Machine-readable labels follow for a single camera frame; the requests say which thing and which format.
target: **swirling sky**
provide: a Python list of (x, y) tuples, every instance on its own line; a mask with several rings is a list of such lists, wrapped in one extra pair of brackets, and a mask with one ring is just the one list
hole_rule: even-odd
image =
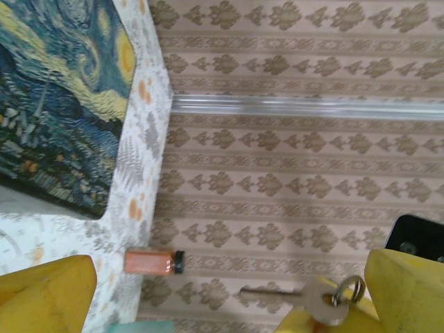
[(111, 1), (0, 1), (0, 43), (23, 74), (123, 121), (135, 58)]

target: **key head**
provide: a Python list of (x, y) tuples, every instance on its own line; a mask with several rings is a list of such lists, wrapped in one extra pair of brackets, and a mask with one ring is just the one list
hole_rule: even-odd
[(337, 326), (347, 318), (349, 305), (341, 302), (334, 306), (330, 302), (331, 295), (336, 288), (321, 281), (308, 282), (302, 294), (304, 295), (305, 309), (311, 314), (315, 321), (328, 326)]

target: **beige damask pattern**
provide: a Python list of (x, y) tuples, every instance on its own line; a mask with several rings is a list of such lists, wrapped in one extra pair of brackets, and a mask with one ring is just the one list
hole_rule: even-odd
[(173, 114), (151, 243), (187, 270), (147, 277), (139, 318), (271, 333), (289, 307), (240, 288), (362, 274), (399, 216), (443, 221), (443, 155), (443, 122)]
[(442, 101), (439, 0), (152, 0), (175, 93)]

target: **cypress tree painting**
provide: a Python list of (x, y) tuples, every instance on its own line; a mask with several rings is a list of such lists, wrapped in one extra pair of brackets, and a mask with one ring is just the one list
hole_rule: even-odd
[(134, 68), (112, 1), (0, 0), (0, 178), (101, 216)]

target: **black device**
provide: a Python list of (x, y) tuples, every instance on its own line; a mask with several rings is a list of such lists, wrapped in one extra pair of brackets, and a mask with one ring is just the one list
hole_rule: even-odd
[(444, 263), (444, 225), (402, 215), (393, 226), (386, 248)]

